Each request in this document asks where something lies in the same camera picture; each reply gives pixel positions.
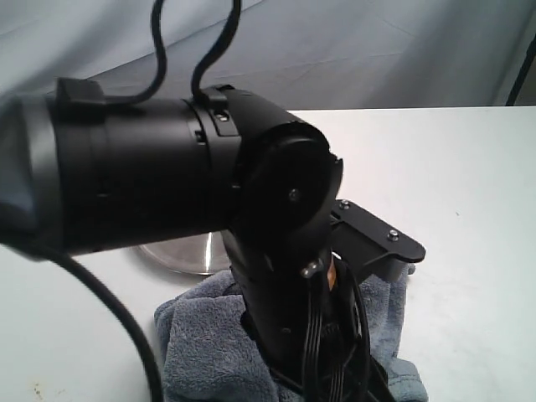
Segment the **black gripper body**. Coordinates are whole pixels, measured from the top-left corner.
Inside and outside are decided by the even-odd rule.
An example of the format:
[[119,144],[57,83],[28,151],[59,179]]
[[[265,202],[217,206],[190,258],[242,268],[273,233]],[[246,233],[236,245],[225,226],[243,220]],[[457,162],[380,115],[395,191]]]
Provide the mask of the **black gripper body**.
[[223,234],[243,327],[271,377],[307,401],[385,401],[363,295],[332,251],[337,199],[245,201]]

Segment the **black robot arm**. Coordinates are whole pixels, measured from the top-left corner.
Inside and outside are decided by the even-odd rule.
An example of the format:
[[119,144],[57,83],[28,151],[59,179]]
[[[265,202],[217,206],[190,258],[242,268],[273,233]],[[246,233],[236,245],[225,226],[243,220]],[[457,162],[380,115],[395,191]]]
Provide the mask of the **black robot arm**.
[[308,401],[389,400],[360,264],[336,241],[343,162],[315,127],[224,85],[117,105],[88,80],[1,109],[1,242],[51,261],[117,317],[163,400],[146,337],[75,256],[219,231],[269,370]]

